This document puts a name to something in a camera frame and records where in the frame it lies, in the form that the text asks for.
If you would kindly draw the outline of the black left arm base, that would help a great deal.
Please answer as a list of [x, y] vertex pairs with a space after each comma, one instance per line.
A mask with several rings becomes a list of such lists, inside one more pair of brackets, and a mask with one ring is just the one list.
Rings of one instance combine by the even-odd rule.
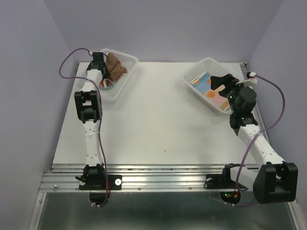
[[103, 164], [86, 165], [81, 176], [75, 176], [79, 182], [79, 190], [89, 191], [91, 205], [101, 208], [110, 199], [111, 191], [122, 189], [122, 175], [109, 174]]

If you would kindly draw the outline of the orange peach patterned towel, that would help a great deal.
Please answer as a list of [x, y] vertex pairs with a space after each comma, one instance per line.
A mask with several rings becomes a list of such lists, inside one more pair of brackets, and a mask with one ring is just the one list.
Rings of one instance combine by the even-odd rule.
[[197, 91], [197, 95], [199, 95], [211, 109], [226, 113], [230, 109], [229, 102], [226, 98], [219, 95], [219, 91], [223, 90], [224, 86], [212, 90], [211, 83], [211, 74], [209, 72], [203, 72], [189, 81], [192, 88]]

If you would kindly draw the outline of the brown orange bear towel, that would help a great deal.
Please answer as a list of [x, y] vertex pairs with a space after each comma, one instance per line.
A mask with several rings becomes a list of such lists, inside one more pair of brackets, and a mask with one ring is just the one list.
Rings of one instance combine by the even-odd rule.
[[102, 90], [109, 90], [113, 88], [122, 77], [128, 74], [127, 69], [122, 66], [119, 59], [113, 53], [108, 52], [106, 55], [108, 55], [110, 58], [110, 61], [106, 59], [110, 77], [105, 80], [101, 80], [99, 87]]

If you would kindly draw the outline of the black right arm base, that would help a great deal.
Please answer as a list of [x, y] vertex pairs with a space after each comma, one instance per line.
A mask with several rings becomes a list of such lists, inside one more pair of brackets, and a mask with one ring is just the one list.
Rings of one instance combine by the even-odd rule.
[[240, 164], [227, 164], [221, 174], [207, 174], [204, 188], [220, 189], [220, 198], [225, 205], [248, 207], [241, 204], [241, 192], [252, 189], [256, 174], [245, 166], [239, 171]]

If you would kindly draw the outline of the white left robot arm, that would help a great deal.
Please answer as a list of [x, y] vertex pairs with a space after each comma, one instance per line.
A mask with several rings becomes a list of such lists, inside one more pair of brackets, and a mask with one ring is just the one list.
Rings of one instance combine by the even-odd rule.
[[101, 189], [106, 185], [103, 157], [100, 152], [99, 124], [102, 119], [100, 91], [96, 86], [107, 73], [104, 53], [94, 52], [86, 69], [86, 82], [74, 93], [77, 117], [82, 122], [86, 141], [86, 162], [83, 174], [77, 177], [82, 189]]

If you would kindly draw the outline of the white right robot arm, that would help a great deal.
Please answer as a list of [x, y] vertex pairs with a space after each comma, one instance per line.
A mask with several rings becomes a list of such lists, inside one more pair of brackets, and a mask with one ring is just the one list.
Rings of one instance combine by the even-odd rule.
[[229, 102], [230, 127], [247, 149], [240, 164], [227, 164], [221, 174], [208, 174], [207, 189], [219, 189], [220, 197], [232, 206], [239, 206], [241, 192], [251, 190], [259, 204], [293, 202], [296, 197], [298, 168], [280, 157], [264, 136], [252, 113], [256, 92], [249, 84], [256, 84], [259, 75], [249, 72], [240, 81], [231, 74], [211, 77], [211, 89], [224, 89], [219, 95]]

